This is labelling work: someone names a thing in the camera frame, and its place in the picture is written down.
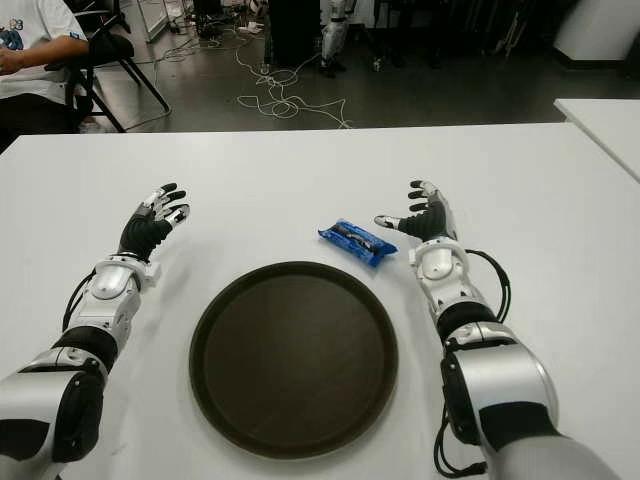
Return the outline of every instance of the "robot finger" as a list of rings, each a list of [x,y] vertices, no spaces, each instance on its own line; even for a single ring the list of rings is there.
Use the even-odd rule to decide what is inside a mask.
[[[181,198],[184,198],[186,196],[187,192],[185,192],[184,190],[178,190],[177,192],[167,193],[162,198],[162,202],[166,205],[167,203],[173,202],[174,200],[180,200]]]
[[[409,206],[409,210],[411,210],[412,212],[422,212],[424,210],[427,210],[428,208],[428,203],[416,203],[415,205]]]
[[[188,207],[188,205],[185,205],[185,204],[165,206],[162,210],[156,213],[156,220],[163,220],[167,218],[169,215],[171,215],[173,212],[178,210],[179,208],[185,207],[185,206]]]
[[[436,188],[436,186],[433,183],[425,182],[424,180],[414,180],[409,185],[411,186],[411,188],[419,188],[420,192],[422,193],[421,196],[424,197],[424,198],[427,198],[430,195],[433,195],[434,193],[436,193],[438,191],[438,189]]]
[[[416,198],[427,198],[427,194],[424,190],[414,190],[412,192],[409,192],[408,197],[411,200],[415,200]]]
[[[385,228],[392,228],[393,230],[400,230],[400,222],[402,218],[390,217],[388,215],[378,215],[373,219],[376,225],[380,225]]]
[[[157,190],[154,190],[151,195],[149,195],[143,202],[142,202],[142,206],[146,207],[146,208],[150,208],[152,210],[156,210],[158,208],[158,205],[161,202],[161,199],[169,192],[172,192],[173,190],[175,190],[176,188],[178,188],[178,185],[176,185],[175,183],[168,183],[166,185],[163,185],[162,187],[158,188]]]
[[[178,225],[184,223],[184,221],[189,217],[189,213],[191,213],[191,208],[189,205],[176,205],[175,208],[172,207],[172,212],[165,217],[160,222],[167,222],[171,225],[171,228],[176,228]]]

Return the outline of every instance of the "person's hand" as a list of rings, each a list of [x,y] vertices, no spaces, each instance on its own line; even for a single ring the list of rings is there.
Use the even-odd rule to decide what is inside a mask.
[[[24,68],[22,51],[0,48],[0,75],[11,75]]]
[[[164,185],[138,206],[124,227],[118,253],[133,254],[148,261],[151,252],[169,232],[187,219],[189,205],[169,205],[186,196],[184,190],[176,191],[177,188],[175,183]]]

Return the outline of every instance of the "black shoe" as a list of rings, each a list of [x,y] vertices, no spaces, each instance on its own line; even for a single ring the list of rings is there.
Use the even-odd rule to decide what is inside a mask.
[[[321,75],[327,77],[327,78],[336,78],[336,73],[333,71],[333,68],[331,65],[320,65],[318,67],[318,71],[320,72]]]
[[[347,71],[347,67],[345,67],[343,64],[341,64],[340,62],[338,62],[337,60],[334,60],[331,63],[331,68],[333,68],[334,71],[336,72],[346,72]]]

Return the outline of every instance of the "white table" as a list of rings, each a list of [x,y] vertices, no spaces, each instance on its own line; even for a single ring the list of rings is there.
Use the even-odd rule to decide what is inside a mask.
[[[23,137],[0,157],[0,375],[53,343],[75,284],[113,252],[147,192],[175,180],[189,190],[192,216],[158,250],[164,277],[143,298],[112,372],[101,440],[64,479],[439,478],[431,449],[441,353],[407,264],[415,242],[371,221],[406,213],[409,180],[428,178],[448,196],[465,245],[508,270],[507,321],[555,380],[560,429],[634,478],[640,189],[605,156],[569,123]],[[320,239],[316,230],[339,217],[399,254],[372,270]],[[376,428],[301,462],[227,443],[195,406],[187,374],[193,329],[214,296],[243,273],[286,260],[324,262],[362,280],[387,308],[400,351],[396,393]],[[496,304],[490,267],[476,259],[472,267]],[[479,458],[447,443],[461,466]]]
[[[640,182],[640,100],[561,98],[554,105]]]

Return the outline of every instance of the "black cable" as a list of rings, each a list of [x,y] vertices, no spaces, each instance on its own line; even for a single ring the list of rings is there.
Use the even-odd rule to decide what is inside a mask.
[[[84,277],[80,281],[80,283],[78,284],[76,289],[71,294],[71,297],[69,298],[69,302],[67,302],[67,308],[65,309],[64,315],[62,317],[62,331],[63,332],[69,327],[69,321],[71,320],[71,315],[73,314],[74,310],[76,309],[76,307],[80,303],[80,300],[82,300],[82,295],[80,295],[77,298],[75,303],[74,303],[74,299],[76,298],[76,296],[78,295],[78,292],[82,289],[82,287],[84,287],[87,284],[87,282],[89,282],[89,280],[91,280],[93,278],[93,276],[95,274],[96,274],[96,271],[94,269],[94,270],[91,271],[91,273],[89,273],[89,275],[87,275],[86,277]]]
[[[436,441],[433,445],[433,462],[435,463],[438,473],[445,478],[464,478],[485,473],[487,471],[486,462],[472,463],[466,468],[456,468],[449,463],[444,454],[444,432],[448,425],[449,418],[447,417],[447,407],[445,405],[442,408],[442,423],[440,424],[440,429],[438,430]],[[442,462],[450,470],[449,472],[442,468],[440,459],[442,459]]]
[[[505,272],[502,266],[486,252],[481,250],[466,250],[466,252],[484,258],[495,269],[502,289],[502,300],[500,301],[500,308],[496,314],[496,319],[498,322],[504,323],[507,318],[507,314],[509,313],[509,308],[511,308],[511,282],[509,281],[507,272]]]

